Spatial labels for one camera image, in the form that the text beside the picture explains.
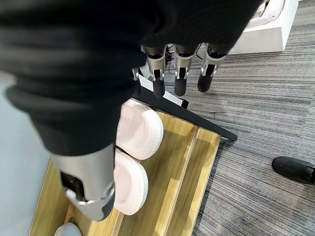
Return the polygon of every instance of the striped carpet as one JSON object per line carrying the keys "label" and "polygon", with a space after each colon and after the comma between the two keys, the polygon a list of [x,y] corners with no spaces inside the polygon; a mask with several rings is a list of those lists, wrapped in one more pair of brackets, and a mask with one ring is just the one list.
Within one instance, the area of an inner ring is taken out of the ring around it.
{"label": "striped carpet", "polygon": [[[200,65],[194,57],[189,110],[239,139],[221,141],[193,235],[314,236],[315,187],[277,175],[271,162],[315,163],[315,0],[300,2],[284,52],[228,56],[207,93],[197,91]],[[167,72],[169,92],[173,81]]]}

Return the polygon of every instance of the paper plate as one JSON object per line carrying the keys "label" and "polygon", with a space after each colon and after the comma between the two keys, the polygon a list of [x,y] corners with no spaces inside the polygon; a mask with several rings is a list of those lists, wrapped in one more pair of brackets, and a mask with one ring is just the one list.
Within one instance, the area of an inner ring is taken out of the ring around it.
{"label": "paper plate", "polygon": [[143,166],[127,154],[115,154],[114,208],[125,215],[135,214],[144,204],[148,194],[148,176]]}
{"label": "paper plate", "polygon": [[82,234],[75,224],[66,223],[56,230],[55,236],[82,236]]}
{"label": "paper plate", "polygon": [[130,156],[144,160],[151,157],[163,139],[163,123],[148,106],[133,100],[122,105],[116,145]]}

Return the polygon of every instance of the black shoe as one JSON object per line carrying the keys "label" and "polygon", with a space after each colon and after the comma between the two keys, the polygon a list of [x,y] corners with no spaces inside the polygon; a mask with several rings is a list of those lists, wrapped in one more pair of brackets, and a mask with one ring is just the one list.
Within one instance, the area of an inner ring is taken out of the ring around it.
{"label": "black shoe", "polygon": [[272,168],[282,175],[299,183],[312,184],[315,182],[315,165],[292,157],[279,156],[272,161]]}

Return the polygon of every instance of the wooden tray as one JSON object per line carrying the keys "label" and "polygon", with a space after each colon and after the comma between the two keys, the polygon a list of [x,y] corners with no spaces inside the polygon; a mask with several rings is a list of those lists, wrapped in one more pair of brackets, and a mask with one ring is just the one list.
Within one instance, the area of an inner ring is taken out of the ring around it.
{"label": "wooden tray", "polygon": [[220,136],[158,114],[164,137],[156,154],[141,161],[148,175],[149,192],[136,214],[126,216],[114,209],[105,220],[90,221],[64,197],[58,172],[50,163],[30,235],[53,236],[64,222],[76,224],[83,236],[191,235]]}

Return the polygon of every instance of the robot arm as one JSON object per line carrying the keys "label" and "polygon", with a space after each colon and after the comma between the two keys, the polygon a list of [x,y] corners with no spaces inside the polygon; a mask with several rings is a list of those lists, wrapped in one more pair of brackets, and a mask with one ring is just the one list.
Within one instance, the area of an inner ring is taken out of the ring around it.
{"label": "robot arm", "polygon": [[52,153],[67,197],[90,219],[111,212],[121,105],[136,89],[132,68],[148,56],[164,93],[164,49],[176,44],[176,94],[185,93],[196,46],[207,43],[198,83],[210,86],[260,0],[10,0],[0,3],[0,70],[7,97],[27,112]]}

